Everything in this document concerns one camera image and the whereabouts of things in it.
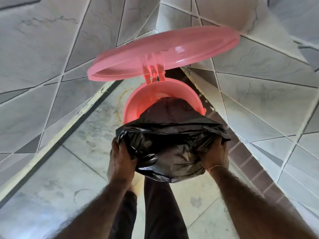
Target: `black garbage bag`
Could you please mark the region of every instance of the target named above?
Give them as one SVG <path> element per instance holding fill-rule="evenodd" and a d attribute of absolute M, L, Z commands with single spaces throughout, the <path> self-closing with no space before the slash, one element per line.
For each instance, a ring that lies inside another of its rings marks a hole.
<path fill-rule="evenodd" d="M 117 143 L 124 139 L 128 152 L 138 158 L 136 171 L 169 183 L 205 173 L 198 154 L 218 135 L 222 142 L 230 140 L 223 125 L 174 97 L 159 99 L 139 119 L 116 130 Z"/>

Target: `hand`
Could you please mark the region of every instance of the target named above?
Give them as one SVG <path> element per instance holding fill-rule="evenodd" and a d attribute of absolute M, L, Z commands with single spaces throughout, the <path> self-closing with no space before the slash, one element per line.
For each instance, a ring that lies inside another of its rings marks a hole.
<path fill-rule="evenodd" d="M 128 188 L 134 178 L 137 162 L 137 158 L 131 160 L 125 142 L 122 140 L 118 146 L 116 138 L 114 138 L 107 170 L 109 182 L 123 182 Z"/>
<path fill-rule="evenodd" d="M 226 143 L 221 144 L 221 141 L 221 136 L 215 138 L 208 151 L 199 155 L 203 167 L 208 172 L 210 172 L 211 168 L 214 166 L 223 166 L 228 169 L 229 160 L 227 156 Z"/>

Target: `person's leg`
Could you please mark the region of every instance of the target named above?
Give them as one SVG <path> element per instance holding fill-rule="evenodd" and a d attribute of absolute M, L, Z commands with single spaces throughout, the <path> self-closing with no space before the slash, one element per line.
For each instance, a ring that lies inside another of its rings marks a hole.
<path fill-rule="evenodd" d="M 188 239 L 187 228 L 169 183 L 145 177 L 145 239 Z"/>
<path fill-rule="evenodd" d="M 109 239 L 131 239 L 137 213 L 137 197 L 128 190 L 122 200 Z"/>

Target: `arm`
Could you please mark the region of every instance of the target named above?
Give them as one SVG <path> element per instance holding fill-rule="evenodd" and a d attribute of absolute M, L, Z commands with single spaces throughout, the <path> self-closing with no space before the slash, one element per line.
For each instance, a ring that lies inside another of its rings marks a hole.
<path fill-rule="evenodd" d="M 108 177 L 110 183 L 55 239 L 108 238 L 118 208 L 129 188 L 137 164 L 131 160 L 125 143 L 112 141 Z"/>
<path fill-rule="evenodd" d="M 317 238 L 304 222 L 267 203 L 229 172 L 226 145 L 221 144 L 221 138 L 214 141 L 201 160 L 216 181 L 241 239 Z"/>

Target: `hairy forearm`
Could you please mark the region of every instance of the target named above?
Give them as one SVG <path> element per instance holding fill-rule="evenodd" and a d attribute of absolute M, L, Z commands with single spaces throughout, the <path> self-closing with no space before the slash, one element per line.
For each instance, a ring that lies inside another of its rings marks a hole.
<path fill-rule="evenodd" d="M 267 203 L 226 168 L 215 167 L 210 174 L 220 188 L 241 239 L 317 238 L 303 222 Z"/>
<path fill-rule="evenodd" d="M 126 189 L 124 181 L 111 182 L 55 239 L 108 238 Z"/>

